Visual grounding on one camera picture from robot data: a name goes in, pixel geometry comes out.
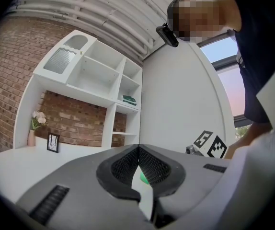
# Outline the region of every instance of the white desk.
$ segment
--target white desk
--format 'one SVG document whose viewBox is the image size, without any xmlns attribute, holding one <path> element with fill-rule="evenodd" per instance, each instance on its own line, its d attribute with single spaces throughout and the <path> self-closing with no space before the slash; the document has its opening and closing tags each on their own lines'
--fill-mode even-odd
<svg viewBox="0 0 275 230">
<path fill-rule="evenodd" d="M 11 149 L 0 153 L 0 195 L 16 203 L 34 184 L 65 163 L 105 151 L 110 148 L 84 147 L 59 144 L 59 153 L 46 149 L 46 140 L 36 137 L 36 147 Z M 152 209 L 152 188 L 139 179 L 138 168 L 132 188 L 140 192 L 140 209 L 150 219 Z"/>
</svg>

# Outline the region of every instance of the pink vase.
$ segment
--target pink vase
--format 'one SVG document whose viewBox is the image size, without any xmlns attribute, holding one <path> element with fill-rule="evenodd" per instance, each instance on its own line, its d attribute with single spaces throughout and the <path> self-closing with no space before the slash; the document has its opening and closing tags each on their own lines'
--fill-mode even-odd
<svg viewBox="0 0 275 230">
<path fill-rule="evenodd" d="M 30 146 L 30 147 L 34 147 L 35 146 L 35 134 L 34 134 L 34 130 L 30 130 L 29 131 L 28 146 Z"/>
</svg>

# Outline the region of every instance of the black t-shirt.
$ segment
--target black t-shirt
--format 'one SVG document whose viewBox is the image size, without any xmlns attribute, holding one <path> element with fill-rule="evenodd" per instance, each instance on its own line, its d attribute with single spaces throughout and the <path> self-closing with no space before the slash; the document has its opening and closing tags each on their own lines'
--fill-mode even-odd
<svg viewBox="0 0 275 230">
<path fill-rule="evenodd" d="M 244 115 L 266 123 L 268 117 L 256 95 L 275 72 L 275 0 L 235 1 L 242 21 L 235 37 L 244 64 L 239 64 L 245 87 Z"/>
</svg>

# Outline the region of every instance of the small picture frame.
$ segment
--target small picture frame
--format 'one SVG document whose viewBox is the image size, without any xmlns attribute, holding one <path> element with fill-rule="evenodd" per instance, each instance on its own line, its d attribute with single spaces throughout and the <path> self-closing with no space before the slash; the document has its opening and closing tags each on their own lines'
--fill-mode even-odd
<svg viewBox="0 0 275 230">
<path fill-rule="evenodd" d="M 48 133 L 47 150 L 59 153 L 60 135 Z"/>
</svg>

